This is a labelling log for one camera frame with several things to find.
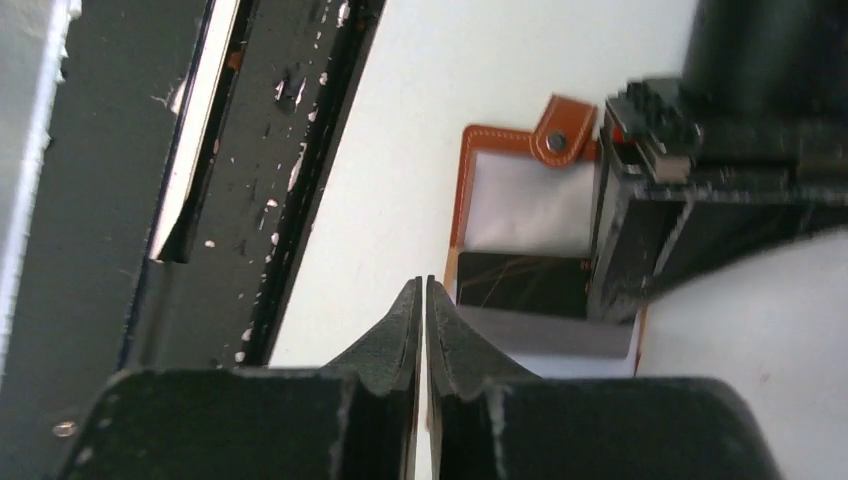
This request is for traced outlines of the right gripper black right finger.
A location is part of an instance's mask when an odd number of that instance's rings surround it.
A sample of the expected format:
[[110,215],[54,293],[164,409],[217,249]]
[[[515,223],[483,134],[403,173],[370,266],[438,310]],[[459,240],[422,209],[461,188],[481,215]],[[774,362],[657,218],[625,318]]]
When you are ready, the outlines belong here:
[[437,479],[778,479],[745,401],[711,378],[545,379],[426,283]]

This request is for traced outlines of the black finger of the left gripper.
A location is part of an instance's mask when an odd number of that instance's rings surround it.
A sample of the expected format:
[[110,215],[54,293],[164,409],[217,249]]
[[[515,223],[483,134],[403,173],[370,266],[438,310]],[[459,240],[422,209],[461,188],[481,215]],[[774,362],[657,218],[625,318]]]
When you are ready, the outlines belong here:
[[648,78],[606,100],[599,142],[592,321],[629,321],[699,275],[847,223],[843,120],[742,116]]

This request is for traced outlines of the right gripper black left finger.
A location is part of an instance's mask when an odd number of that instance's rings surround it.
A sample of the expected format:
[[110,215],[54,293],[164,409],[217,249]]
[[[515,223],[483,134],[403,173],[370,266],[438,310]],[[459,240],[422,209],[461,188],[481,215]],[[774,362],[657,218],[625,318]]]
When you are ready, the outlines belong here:
[[410,479],[422,279],[319,368],[143,369],[114,377],[60,479]]

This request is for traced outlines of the brown leather card holder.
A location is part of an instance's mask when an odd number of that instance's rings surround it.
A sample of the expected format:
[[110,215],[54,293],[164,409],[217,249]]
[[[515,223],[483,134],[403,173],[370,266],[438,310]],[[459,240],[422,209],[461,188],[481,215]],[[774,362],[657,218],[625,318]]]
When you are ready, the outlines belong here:
[[531,130],[480,124],[462,134],[444,283],[463,319],[495,349],[549,378],[630,377],[640,325],[534,315],[456,302],[458,256],[506,253],[587,259],[600,147],[595,105],[554,95]]

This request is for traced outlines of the black credit card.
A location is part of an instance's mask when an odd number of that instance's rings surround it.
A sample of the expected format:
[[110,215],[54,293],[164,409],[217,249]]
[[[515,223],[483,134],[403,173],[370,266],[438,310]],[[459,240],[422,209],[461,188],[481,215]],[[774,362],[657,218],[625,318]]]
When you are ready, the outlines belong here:
[[584,318],[591,267],[582,258],[463,252],[458,256],[456,302]]

